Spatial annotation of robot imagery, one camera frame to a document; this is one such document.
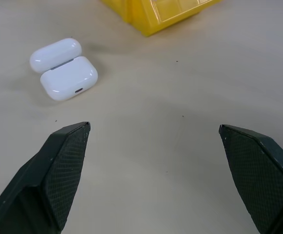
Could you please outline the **white earbud charging case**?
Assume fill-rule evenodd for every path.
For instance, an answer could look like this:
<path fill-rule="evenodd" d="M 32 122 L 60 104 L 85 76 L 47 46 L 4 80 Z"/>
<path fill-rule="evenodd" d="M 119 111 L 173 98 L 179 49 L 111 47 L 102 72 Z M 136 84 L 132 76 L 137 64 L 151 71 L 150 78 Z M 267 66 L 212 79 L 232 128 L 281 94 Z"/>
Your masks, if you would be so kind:
<path fill-rule="evenodd" d="M 48 96 L 56 101 L 70 99 L 93 87 L 98 72 L 82 56 L 80 43 L 66 38 L 36 50 L 29 59 L 31 69 L 39 74 Z"/>

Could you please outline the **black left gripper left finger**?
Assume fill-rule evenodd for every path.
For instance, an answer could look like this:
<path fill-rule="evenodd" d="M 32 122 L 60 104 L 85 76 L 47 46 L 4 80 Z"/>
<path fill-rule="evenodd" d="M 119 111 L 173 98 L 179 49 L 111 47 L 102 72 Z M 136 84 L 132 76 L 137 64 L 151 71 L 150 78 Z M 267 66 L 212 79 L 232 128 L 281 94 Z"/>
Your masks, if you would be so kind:
<path fill-rule="evenodd" d="M 0 234 L 61 234 L 81 178 L 91 125 L 49 135 L 0 195 Z"/>

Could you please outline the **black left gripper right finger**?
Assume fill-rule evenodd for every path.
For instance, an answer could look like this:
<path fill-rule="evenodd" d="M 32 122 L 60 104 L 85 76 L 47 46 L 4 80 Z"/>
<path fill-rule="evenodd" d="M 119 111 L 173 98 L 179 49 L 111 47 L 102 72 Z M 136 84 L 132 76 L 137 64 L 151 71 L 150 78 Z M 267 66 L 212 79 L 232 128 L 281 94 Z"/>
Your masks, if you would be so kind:
<path fill-rule="evenodd" d="M 270 137 L 222 124 L 237 191 L 260 234 L 283 234 L 283 149 Z"/>

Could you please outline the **yellow plastic bin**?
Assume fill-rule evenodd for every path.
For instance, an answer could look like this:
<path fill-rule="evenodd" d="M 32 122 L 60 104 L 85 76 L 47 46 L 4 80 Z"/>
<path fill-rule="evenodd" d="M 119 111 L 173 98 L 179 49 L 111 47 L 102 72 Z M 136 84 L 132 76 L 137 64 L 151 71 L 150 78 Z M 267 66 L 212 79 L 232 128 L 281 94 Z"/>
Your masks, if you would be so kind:
<path fill-rule="evenodd" d="M 100 0 L 144 36 L 179 23 L 221 0 Z"/>

